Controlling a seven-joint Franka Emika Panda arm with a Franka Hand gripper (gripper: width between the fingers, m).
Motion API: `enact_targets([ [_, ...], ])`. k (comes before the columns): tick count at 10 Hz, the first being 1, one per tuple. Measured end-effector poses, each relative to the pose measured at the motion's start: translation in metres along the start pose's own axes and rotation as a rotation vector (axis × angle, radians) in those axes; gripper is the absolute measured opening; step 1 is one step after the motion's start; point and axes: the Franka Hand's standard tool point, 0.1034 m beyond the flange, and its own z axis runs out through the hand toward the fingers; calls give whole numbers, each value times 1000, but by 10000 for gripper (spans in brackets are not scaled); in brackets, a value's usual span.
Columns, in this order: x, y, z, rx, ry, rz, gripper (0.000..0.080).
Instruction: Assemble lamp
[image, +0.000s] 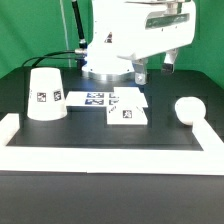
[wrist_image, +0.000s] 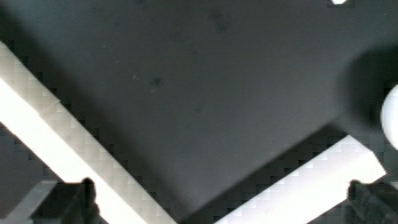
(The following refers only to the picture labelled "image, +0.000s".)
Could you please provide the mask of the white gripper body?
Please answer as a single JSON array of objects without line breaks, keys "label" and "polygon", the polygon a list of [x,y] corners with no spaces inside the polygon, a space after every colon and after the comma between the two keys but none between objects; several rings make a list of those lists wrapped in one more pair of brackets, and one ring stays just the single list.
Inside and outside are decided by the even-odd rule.
[{"label": "white gripper body", "polygon": [[126,1],[117,25],[117,56],[135,61],[192,43],[193,0]]}]

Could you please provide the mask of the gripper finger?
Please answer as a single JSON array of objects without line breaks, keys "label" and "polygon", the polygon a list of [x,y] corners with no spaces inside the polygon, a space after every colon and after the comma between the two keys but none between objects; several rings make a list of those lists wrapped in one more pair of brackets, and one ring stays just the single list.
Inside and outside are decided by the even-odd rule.
[{"label": "gripper finger", "polygon": [[174,65],[178,55],[177,49],[171,49],[166,52],[161,71],[163,73],[172,74],[174,72]]},{"label": "gripper finger", "polygon": [[144,59],[134,61],[133,68],[135,71],[135,82],[137,84],[145,84],[147,82],[146,61]]}]

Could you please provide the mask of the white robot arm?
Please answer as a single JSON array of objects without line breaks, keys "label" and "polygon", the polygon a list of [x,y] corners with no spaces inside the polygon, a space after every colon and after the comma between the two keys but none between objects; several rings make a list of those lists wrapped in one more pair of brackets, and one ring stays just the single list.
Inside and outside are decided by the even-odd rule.
[{"label": "white robot arm", "polygon": [[174,72],[178,50],[195,34],[194,0],[91,0],[93,39],[83,75],[101,81],[147,82],[148,58],[165,55],[162,71]]}]

